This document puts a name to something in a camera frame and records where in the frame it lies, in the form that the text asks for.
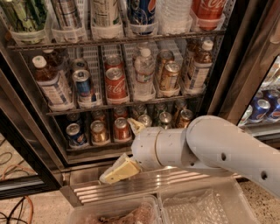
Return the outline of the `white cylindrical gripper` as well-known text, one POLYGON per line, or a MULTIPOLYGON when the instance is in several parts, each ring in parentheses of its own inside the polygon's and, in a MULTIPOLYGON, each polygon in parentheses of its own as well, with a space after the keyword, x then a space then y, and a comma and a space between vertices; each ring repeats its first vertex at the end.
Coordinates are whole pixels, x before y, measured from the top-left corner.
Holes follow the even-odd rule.
POLYGON ((141 167, 145 170, 156 170, 162 167, 156 153, 156 142, 162 129, 159 127, 145 128, 141 122, 133 118, 128 118, 127 121, 136 136, 131 145, 133 157, 128 157, 123 153, 99 177, 103 184, 114 184, 133 177, 141 171, 141 167))

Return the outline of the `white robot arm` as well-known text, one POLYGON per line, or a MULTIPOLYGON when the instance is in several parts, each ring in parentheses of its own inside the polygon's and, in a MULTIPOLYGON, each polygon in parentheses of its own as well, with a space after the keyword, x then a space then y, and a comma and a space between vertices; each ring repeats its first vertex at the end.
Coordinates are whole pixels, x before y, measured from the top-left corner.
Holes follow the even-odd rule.
POLYGON ((105 184, 171 166, 214 176, 237 173, 280 197, 280 152, 227 120, 203 115, 185 129, 129 124, 136 134, 132 156, 121 155, 100 176, 105 184))

